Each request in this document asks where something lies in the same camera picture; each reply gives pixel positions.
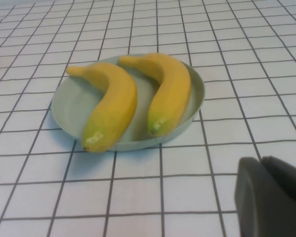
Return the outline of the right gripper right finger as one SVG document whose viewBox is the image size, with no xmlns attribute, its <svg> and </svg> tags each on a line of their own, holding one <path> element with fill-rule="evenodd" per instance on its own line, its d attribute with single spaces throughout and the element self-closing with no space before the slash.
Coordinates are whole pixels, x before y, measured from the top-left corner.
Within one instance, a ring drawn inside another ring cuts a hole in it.
<svg viewBox="0 0 296 237">
<path fill-rule="evenodd" d="M 280 188 L 296 201 L 296 167 L 273 156 L 263 157 L 261 163 Z"/>
</svg>

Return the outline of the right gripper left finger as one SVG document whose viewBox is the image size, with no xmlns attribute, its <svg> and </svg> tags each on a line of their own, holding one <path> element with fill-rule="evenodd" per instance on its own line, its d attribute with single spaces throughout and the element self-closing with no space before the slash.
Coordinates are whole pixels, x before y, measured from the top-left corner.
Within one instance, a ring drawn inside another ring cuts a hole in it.
<svg viewBox="0 0 296 237">
<path fill-rule="evenodd" d="M 234 199 L 242 237 L 296 237 L 296 201 L 261 161 L 239 160 Z"/>
</svg>

